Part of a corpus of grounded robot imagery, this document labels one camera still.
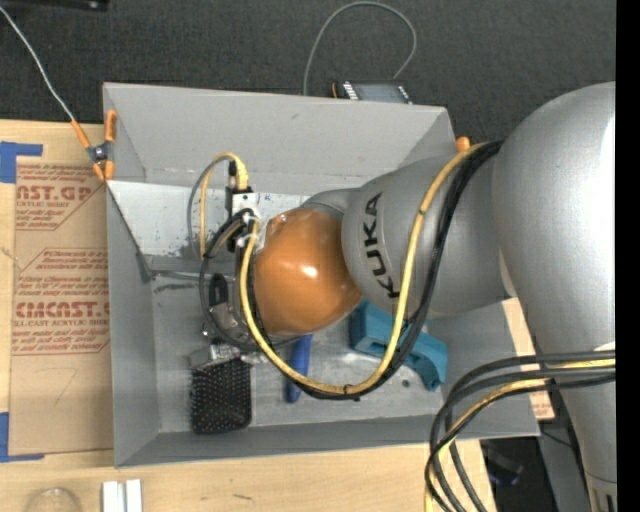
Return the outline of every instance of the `orange clip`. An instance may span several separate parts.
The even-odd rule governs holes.
[[[116,122],[118,121],[118,114],[115,110],[111,109],[107,112],[107,119],[104,123],[104,140],[109,145],[116,141]],[[91,143],[89,142],[89,138],[87,134],[82,129],[80,124],[74,119],[71,121],[71,126],[76,132],[78,140],[84,149],[91,148]],[[113,179],[113,174],[115,170],[114,163],[109,160],[102,160],[100,162],[94,162],[93,171],[96,173],[100,181]]]
[[[456,139],[456,150],[458,153],[462,153],[471,147],[471,141],[469,137],[458,137]]]

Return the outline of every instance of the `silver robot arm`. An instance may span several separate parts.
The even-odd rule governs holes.
[[[517,296],[539,352],[591,351],[615,342],[614,142],[614,83],[566,94],[526,119],[462,192],[429,315]],[[422,160],[355,191],[319,194],[305,204],[343,215],[349,272],[363,296],[388,312],[417,205],[448,158]],[[435,212],[444,196],[439,193],[425,215],[410,314],[427,279]],[[615,383],[562,396],[580,443],[592,508],[613,512]]]

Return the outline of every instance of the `white wire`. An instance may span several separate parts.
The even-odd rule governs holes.
[[[29,50],[29,53],[31,54],[31,56],[33,57],[33,60],[36,61],[36,64],[38,66],[38,69],[40,70],[40,74],[42,75],[42,78],[44,78],[44,82],[47,84],[47,87],[49,88],[49,91],[51,91],[51,94],[53,95],[53,97],[56,99],[56,101],[58,103],[60,103],[60,106],[63,108],[63,110],[66,112],[66,114],[69,116],[69,118],[71,119],[71,121],[75,121],[76,118],[73,117],[73,114],[71,113],[71,110],[69,110],[69,107],[67,107],[67,105],[65,104],[64,101],[62,101],[62,98],[60,98],[60,96],[58,96],[58,93],[56,92],[56,90],[54,89],[53,85],[51,85],[51,82],[49,81],[49,77],[47,76],[47,72],[44,70],[44,67],[42,66],[42,62],[40,62],[40,59],[38,58],[38,56],[36,55],[35,50],[33,49],[33,47],[31,46],[31,44],[29,43],[29,41],[27,40],[26,36],[22,33],[22,30],[20,30],[20,27],[18,27],[18,25],[16,25],[16,22],[13,21],[13,19],[11,19],[11,16],[9,16],[9,13],[7,11],[4,10],[4,7],[2,7],[0,5],[0,12],[2,14],[4,14],[4,17],[7,18],[7,21],[9,22],[9,25],[11,25],[11,28],[13,28],[13,30],[16,31],[16,34],[18,34],[18,37],[20,39],[22,39],[22,42],[24,43],[24,45],[27,47],[27,50]]]
[[[411,24],[409,19],[404,14],[402,14],[400,11],[394,9],[393,7],[390,7],[388,5],[381,4],[381,3],[378,3],[378,2],[353,2],[351,4],[343,5],[337,11],[335,11],[331,16],[329,16],[329,18],[327,18],[327,21],[324,22],[324,25],[320,29],[320,32],[318,32],[316,40],[313,43],[313,46],[311,47],[311,53],[309,53],[309,59],[307,60],[307,67],[304,70],[304,78],[302,80],[302,94],[303,94],[303,96],[307,96],[308,95],[308,86],[307,85],[308,85],[308,82],[309,82],[309,72],[311,70],[311,62],[313,61],[313,56],[315,55],[316,50],[318,49],[318,44],[320,44],[320,39],[324,35],[325,31],[327,30],[327,28],[329,27],[331,22],[341,12],[344,12],[344,11],[346,11],[348,9],[353,8],[353,7],[378,7],[380,9],[385,10],[385,11],[388,11],[388,12],[390,12],[392,14],[395,14],[398,18],[400,18],[405,23],[405,25],[409,28],[409,30],[411,31],[411,36],[413,37],[413,46],[411,48],[411,52],[409,53],[409,56],[404,61],[402,66],[400,66],[400,69],[398,69],[398,71],[396,71],[396,74],[393,75],[394,79],[398,78],[398,76],[400,76],[400,73],[402,73],[404,71],[404,69],[407,67],[409,62],[411,62],[411,59],[413,59],[413,56],[416,53],[416,49],[418,48],[418,35],[416,34],[416,29],[413,27],[413,25]]]

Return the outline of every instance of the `blue object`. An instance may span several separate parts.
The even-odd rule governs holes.
[[[42,144],[0,142],[0,183],[16,182],[16,157],[42,156]]]
[[[349,318],[351,347],[381,357],[391,336],[393,318],[367,301],[362,301]],[[400,338],[404,341],[406,333]],[[435,391],[447,375],[447,346],[426,333],[420,333],[404,362],[422,378],[429,391]]]
[[[0,413],[0,463],[2,462],[13,462],[19,460],[38,460],[43,457],[43,455],[20,455],[9,457],[7,452],[9,444],[9,413],[2,412]]]
[[[303,336],[298,341],[296,341],[295,345],[291,349],[291,354],[289,355],[289,366],[293,368],[298,373],[302,375],[307,375],[309,371],[309,359],[311,357],[311,339],[313,338],[312,334],[307,334]],[[300,398],[300,394],[302,390],[296,386],[290,380],[287,380],[285,394],[287,402],[293,404],[298,401]]]

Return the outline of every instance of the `gray carpet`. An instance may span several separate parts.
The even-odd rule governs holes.
[[[300,94],[309,51],[344,0],[112,0],[107,13],[57,7],[11,12],[60,95],[84,122],[102,121],[104,81]],[[9,6],[9,2],[0,0]],[[506,137],[537,107],[616,77],[611,0],[389,0],[418,32],[400,78],[416,103],[449,109],[456,135]],[[310,92],[334,79],[389,79],[411,47],[379,9],[338,17],[318,48]],[[0,19],[0,118],[65,120],[35,65]],[[535,440],[506,443],[527,470],[498,489],[500,512],[549,512]]]

